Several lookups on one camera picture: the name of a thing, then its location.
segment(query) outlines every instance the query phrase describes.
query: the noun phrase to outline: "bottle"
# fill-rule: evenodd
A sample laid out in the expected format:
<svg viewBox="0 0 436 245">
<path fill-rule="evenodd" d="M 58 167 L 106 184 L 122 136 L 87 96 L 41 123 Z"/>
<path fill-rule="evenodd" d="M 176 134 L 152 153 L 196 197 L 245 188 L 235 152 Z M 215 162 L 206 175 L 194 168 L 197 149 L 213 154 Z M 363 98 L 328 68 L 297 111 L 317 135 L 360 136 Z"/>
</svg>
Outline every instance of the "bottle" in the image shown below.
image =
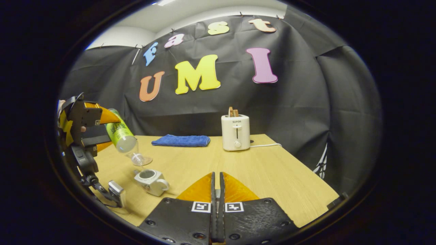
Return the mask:
<svg viewBox="0 0 436 245">
<path fill-rule="evenodd" d="M 126 157 L 130 158 L 135 166 L 144 166 L 153 160 L 151 157 L 144 157 L 139 153 L 138 140 L 133 136 L 130 129 L 121 119 L 119 113 L 115 109 L 108 109 L 115 114 L 120 122 L 106 124 L 106 131 L 109 138 L 112 140 L 115 148 Z"/>
</svg>

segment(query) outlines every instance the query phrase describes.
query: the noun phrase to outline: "white ceiling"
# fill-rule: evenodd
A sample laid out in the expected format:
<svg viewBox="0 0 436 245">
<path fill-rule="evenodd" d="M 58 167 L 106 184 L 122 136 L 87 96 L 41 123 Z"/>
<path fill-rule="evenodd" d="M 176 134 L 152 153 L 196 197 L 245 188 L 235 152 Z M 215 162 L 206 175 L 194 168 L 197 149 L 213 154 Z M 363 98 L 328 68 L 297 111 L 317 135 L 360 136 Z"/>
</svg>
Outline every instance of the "white ceiling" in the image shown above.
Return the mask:
<svg viewBox="0 0 436 245">
<path fill-rule="evenodd" d="M 286 4 L 277 0 L 175 0 L 165 6 L 149 5 L 115 26 L 139 27 L 157 33 L 173 23 L 201 12 L 243 5 L 286 10 Z"/>
</svg>

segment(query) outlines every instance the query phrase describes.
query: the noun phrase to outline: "pink letter i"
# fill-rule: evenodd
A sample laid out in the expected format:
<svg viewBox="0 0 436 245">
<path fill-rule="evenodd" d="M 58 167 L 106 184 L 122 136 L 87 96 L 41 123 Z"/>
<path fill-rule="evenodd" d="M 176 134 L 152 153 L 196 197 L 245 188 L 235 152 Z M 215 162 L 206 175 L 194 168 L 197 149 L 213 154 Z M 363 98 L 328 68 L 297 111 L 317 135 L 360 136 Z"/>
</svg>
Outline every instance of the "pink letter i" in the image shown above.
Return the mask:
<svg viewBox="0 0 436 245">
<path fill-rule="evenodd" d="M 271 71 L 271 65 L 268 60 L 269 49 L 249 48 L 246 51 L 253 57 L 254 70 L 256 71 L 253 82 L 273 83 L 278 80 L 277 76 Z"/>
</svg>

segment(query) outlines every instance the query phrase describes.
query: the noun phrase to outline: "white toaster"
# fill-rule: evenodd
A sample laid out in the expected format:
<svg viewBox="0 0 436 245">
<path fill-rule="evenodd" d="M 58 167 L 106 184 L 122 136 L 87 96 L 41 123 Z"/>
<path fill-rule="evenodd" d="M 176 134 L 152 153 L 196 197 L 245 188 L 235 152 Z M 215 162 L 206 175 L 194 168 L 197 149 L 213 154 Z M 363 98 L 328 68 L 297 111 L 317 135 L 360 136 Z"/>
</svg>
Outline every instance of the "white toaster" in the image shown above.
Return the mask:
<svg viewBox="0 0 436 245">
<path fill-rule="evenodd" d="M 239 116 L 221 117 L 222 148 L 228 151 L 250 148 L 250 118 Z"/>
</svg>

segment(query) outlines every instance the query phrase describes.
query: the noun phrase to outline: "white wall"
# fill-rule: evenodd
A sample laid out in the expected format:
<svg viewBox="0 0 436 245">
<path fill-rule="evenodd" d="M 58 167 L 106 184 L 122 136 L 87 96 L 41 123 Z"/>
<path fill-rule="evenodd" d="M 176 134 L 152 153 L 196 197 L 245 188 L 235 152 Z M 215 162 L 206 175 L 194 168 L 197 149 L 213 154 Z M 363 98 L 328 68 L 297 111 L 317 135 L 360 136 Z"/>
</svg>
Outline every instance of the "white wall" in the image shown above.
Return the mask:
<svg viewBox="0 0 436 245">
<path fill-rule="evenodd" d="M 257 7 L 257 6 L 232 6 L 232 7 L 215 9 L 211 11 L 205 11 L 200 14 L 196 14 L 194 16 L 185 18 L 181 21 L 177 21 L 171 24 L 170 26 L 157 32 L 156 35 L 154 36 L 154 39 L 157 39 L 159 37 L 162 37 L 170 33 L 171 28 L 177 30 L 184 26 L 203 20 L 213 19 L 222 16 L 229 16 L 229 15 L 240 15 L 239 12 L 242 12 L 243 15 L 264 15 L 264 16 L 271 16 L 271 17 L 275 17 L 276 15 L 278 15 L 280 18 L 283 18 L 286 13 L 286 8 L 287 5 L 284 4 L 283 9 L 272 9 L 272 8 Z"/>
<path fill-rule="evenodd" d="M 95 39 L 86 49 L 103 46 L 130 46 L 141 47 L 147 45 L 154 40 L 156 33 L 139 28 L 139 27 L 126 27 L 115 26 L 103 32 L 97 39 Z"/>
</svg>

